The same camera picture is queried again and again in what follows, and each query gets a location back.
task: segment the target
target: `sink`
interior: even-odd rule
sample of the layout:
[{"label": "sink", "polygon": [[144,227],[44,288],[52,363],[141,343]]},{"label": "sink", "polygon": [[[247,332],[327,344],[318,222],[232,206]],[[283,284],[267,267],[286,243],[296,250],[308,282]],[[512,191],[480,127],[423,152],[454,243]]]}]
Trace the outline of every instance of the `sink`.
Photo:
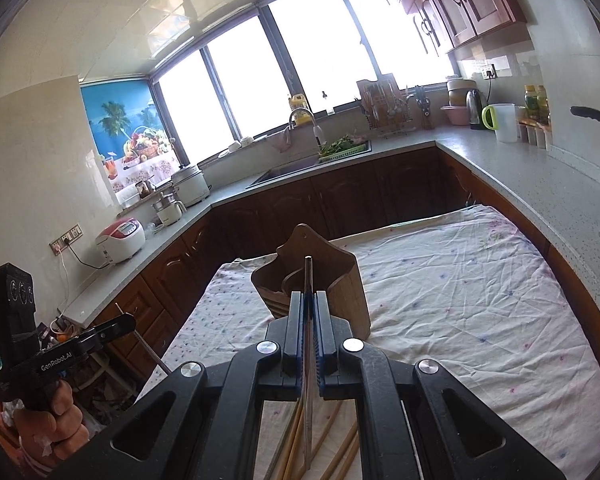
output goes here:
[{"label": "sink", "polygon": [[267,173],[261,175],[256,180],[254,180],[253,183],[250,184],[248,187],[257,186],[258,184],[262,184],[263,182],[273,180],[274,178],[280,178],[281,176],[297,173],[298,171],[306,170],[307,168],[311,168],[312,166],[317,166],[319,158],[320,156],[316,154],[305,158],[301,158],[300,160],[295,160],[282,166],[278,166],[277,168],[273,168],[272,170],[267,171]]},{"label": "sink", "polygon": [[[369,153],[371,151],[371,141],[368,140],[366,142],[366,150],[364,152],[354,153],[353,155],[345,155],[342,156],[339,160],[343,158],[349,158],[350,156],[358,156],[363,155],[364,153]],[[307,170],[314,166],[326,165],[329,162],[320,162],[320,155],[317,153],[312,156],[307,156],[305,158],[301,158],[300,160],[295,160],[288,164],[283,164],[282,166],[278,166],[277,168],[273,168],[272,170],[267,171],[267,173],[259,176],[256,180],[253,181],[252,184],[247,186],[247,189],[253,186],[257,186],[258,184],[262,184],[264,182],[268,182],[269,180],[274,180],[276,178],[281,178],[283,176],[287,176],[293,173],[298,173],[299,171]]]}]

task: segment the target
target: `speckled countertop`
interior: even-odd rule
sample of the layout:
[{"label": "speckled countertop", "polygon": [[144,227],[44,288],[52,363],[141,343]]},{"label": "speckled countertop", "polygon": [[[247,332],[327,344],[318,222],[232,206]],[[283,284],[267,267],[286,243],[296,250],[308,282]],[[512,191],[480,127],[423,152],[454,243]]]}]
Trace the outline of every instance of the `speckled countertop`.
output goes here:
[{"label": "speckled countertop", "polygon": [[149,238],[131,259],[112,266],[67,308],[64,316],[87,327],[167,245],[213,206],[336,168],[437,145],[507,198],[575,270],[600,309],[600,184],[529,144],[503,144],[491,132],[444,126],[391,139],[373,139],[371,153],[246,189],[259,174],[213,190],[182,219]]}]

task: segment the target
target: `electrical socket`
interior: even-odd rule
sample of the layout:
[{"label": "electrical socket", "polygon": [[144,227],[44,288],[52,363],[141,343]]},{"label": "electrical socket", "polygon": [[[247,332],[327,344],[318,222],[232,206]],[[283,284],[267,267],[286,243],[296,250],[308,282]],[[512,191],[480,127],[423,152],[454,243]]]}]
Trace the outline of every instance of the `electrical socket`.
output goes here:
[{"label": "electrical socket", "polygon": [[496,79],[498,77],[496,66],[494,64],[483,66],[481,70],[483,79]]},{"label": "electrical socket", "polygon": [[65,232],[61,237],[56,238],[53,242],[49,244],[51,250],[55,256],[58,256],[62,251],[64,251],[69,245],[74,243],[78,238],[82,236],[82,229],[80,226],[76,224],[67,232]]}]

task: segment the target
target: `palm tree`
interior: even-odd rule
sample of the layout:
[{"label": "palm tree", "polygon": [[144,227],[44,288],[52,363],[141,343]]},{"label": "palm tree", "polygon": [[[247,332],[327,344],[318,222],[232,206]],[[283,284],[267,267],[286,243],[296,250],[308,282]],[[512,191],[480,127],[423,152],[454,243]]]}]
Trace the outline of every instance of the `palm tree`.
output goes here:
[{"label": "palm tree", "polygon": [[131,126],[131,121],[126,116],[125,105],[109,101],[102,104],[102,109],[108,114],[100,120],[100,124],[109,134],[109,137],[117,137],[122,132],[127,138],[125,128]]},{"label": "palm tree", "polygon": [[153,113],[149,107],[144,108],[142,112],[138,114],[138,119],[142,126],[148,126],[149,128],[155,128],[156,130],[162,128],[157,115]]}]

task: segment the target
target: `metal screw cap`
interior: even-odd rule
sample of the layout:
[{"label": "metal screw cap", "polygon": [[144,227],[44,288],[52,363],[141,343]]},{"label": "metal screw cap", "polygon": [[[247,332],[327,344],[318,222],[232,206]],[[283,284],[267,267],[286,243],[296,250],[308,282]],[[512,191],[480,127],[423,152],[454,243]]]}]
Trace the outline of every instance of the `metal screw cap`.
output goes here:
[{"label": "metal screw cap", "polygon": [[195,377],[202,371],[202,368],[198,363],[184,363],[180,367],[180,373],[185,377]]},{"label": "metal screw cap", "polygon": [[344,346],[344,349],[346,351],[360,352],[364,348],[365,344],[362,341],[360,341],[360,339],[352,337],[350,339],[347,339],[344,343],[342,343],[342,346]]},{"label": "metal screw cap", "polygon": [[433,359],[423,359],[418,363],[418,368],[426,374],[434,374],[440,370],[440,365]]},{"label": "metal screw cap", "polygon": [[261,354],[273,354],[278,349],[277,343],[273,341],[260,341],[256,346],[256,350]]}]

